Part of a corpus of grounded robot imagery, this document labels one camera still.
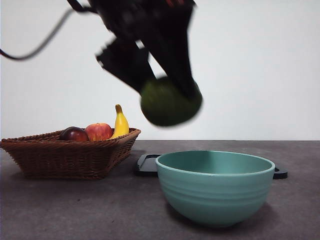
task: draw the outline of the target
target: brown woven basket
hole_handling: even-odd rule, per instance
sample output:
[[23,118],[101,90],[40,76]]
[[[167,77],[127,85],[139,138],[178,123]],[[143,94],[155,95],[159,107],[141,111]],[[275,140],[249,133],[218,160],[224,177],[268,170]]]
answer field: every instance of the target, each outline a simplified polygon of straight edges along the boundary
[[139,129],[104,141],[61,141],[62,130],[2,139],[2,147],[27,178],[98,180],[129,156]]

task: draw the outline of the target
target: gray table surface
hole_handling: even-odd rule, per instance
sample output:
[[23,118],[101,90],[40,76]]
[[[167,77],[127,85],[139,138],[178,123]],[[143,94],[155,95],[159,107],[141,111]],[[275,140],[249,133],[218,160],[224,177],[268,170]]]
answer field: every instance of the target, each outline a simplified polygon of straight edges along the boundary
[[[228,228],[194,224],[166,201],[157,177],[136,176],[142,154],[217,150],[288,170],[262,208]],[[1,240],[320,240],[320,141],[137,140],[103,180],[26,179],[1,150]]]

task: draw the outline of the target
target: lime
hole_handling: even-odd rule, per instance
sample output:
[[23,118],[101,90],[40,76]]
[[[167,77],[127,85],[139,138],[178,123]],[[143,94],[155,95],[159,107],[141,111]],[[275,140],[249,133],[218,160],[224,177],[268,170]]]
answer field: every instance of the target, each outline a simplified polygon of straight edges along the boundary
[[202,95],[195,83],[193,99],[185,97],[165,76],[148,81],[140,91],[140,107],[145,118],[162,127],[174,126],[188,121],[199,111]]

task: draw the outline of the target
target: banana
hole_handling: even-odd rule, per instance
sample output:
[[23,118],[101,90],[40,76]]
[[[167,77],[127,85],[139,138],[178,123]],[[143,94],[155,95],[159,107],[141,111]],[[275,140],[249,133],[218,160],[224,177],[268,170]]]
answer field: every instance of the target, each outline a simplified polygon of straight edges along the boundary
[[120,104],[115,105],[116,110],[116,118],[115,118],[115,124],[114,124],[114,133],[110,137],[110,139],[115,139],[119,136],[126,135],[129,133],[129,124],[128,121],[122,112],[122,108]]

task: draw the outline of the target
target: red apple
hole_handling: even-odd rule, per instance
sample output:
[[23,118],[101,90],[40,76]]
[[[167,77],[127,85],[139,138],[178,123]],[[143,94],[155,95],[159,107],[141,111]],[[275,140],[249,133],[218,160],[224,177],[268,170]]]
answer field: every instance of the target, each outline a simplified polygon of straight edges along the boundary
[[87,126],[85,132],[89,136],[90,141],[103,141],[111,138],[113,134],[112,128],[107,123],[92,123]]
[[59,140],[89,141],[88,134],[80,127],[70,126],[60,133]]

